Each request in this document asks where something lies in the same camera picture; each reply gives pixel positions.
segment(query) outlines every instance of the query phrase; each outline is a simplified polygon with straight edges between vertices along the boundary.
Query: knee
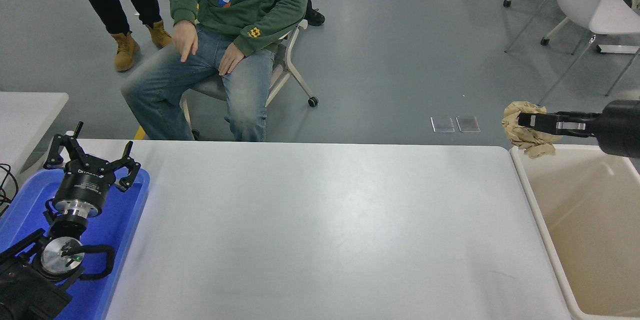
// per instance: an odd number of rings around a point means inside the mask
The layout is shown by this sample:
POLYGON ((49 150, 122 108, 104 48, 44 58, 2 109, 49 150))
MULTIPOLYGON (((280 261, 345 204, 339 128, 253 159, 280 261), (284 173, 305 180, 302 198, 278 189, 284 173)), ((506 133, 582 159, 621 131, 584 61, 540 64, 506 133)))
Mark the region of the knee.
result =
POLYGON ((230 106, 229 121, 238 128, 254 128, 263 126, 267 113, 265 107, 254 106, 230 106))
POLYGON ((120 92, 128 104, 140 101, 141 99, 148 97, 150 94, 150 90, 144 85, 144 81, 133 76, 133 74, 129 78, 128 82, 122 85, 120 92))

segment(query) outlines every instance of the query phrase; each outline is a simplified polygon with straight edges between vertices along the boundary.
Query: metal disc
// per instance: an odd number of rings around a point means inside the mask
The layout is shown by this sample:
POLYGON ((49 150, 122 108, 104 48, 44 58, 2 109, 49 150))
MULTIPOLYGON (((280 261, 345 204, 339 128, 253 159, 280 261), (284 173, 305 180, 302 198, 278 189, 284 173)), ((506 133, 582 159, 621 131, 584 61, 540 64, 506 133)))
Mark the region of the metal disc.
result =
POLYGON ((42 268, 56 275, 64 274, 65 272, 75 269, 82 263, 82 260, 85 258, 85 253, 81 252, 80 254, 71 256, 62 256, 62 251, 70 246, 81 245, 80 241, 68 236, 58 237, 52 240, 42 251, 42 256, 40 257, 42 268))

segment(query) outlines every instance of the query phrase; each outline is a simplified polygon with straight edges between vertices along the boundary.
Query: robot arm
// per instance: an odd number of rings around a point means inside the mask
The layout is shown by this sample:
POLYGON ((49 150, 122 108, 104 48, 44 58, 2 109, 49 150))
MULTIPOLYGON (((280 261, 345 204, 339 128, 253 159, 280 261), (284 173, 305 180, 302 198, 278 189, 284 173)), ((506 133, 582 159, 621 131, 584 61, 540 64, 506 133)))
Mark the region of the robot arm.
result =
POLYGON ((130 156, 132 142, 122 158, 109 163, 86 154, 73 135, 54 135, 45 169, 62 168, 62 149, 70 160, 54 197, 45 204, 48 233, 37 229, 9 249, 0 252, 0 318, 2 320, 51 320, 71 301, 67 288, 76 280, 97 280, 114 269, 115 251, 109 245, 83 245, 81 236, 89 219, 103 212, 112 185, 125 192, 138 174, 140 164, 130 156), (115 171, 126 167, 128 174, 116 184, 115 171), (106 255, 103 271, 83 274, 87 254, 106 255))
POLYGON ((613 101, 602 113, 521 113, 518 124, 553 135, 595 137, 604 153, 640 158, 640 101, 613 101))

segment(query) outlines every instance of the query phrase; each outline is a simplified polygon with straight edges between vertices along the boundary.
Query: hand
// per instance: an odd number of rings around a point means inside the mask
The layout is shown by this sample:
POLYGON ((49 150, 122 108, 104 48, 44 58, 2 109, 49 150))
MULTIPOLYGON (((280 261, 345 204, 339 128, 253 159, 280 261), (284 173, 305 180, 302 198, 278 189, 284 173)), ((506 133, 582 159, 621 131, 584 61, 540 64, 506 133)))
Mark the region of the hand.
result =
POLYGON ((218 71, 220 72, 220 76, 224 76, 230 74, 236 66, 240 63, 240 61, 245 59, 245 54, 238 49, 236 44, 233 42, 226 48, 224 52, 224 56, 222 56, 222 60, 220 61, 220 67, 218 71))
POLYGON ((198 33, 189 21, 180 21, 173 27, 173 44, 180 53, 180 62, 186 62, 189 52, 195 55, 198 51, 198 33))

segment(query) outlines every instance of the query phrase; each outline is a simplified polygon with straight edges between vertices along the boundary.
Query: table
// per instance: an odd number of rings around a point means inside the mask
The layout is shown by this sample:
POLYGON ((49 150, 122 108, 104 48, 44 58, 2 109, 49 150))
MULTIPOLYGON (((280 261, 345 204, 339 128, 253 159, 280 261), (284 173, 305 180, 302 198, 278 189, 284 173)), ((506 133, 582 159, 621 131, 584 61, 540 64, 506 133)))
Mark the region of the table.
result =
POLYGON ((0 92, 0 163, 17 175, 68 100, 64 93, 0 92))
MULTIPOLYGON (((110 161, 126 143, 79 142, 110 161)), ((570 319, 503 148, 147 140, 132 157, 151 182, 107 320, 570 319)))

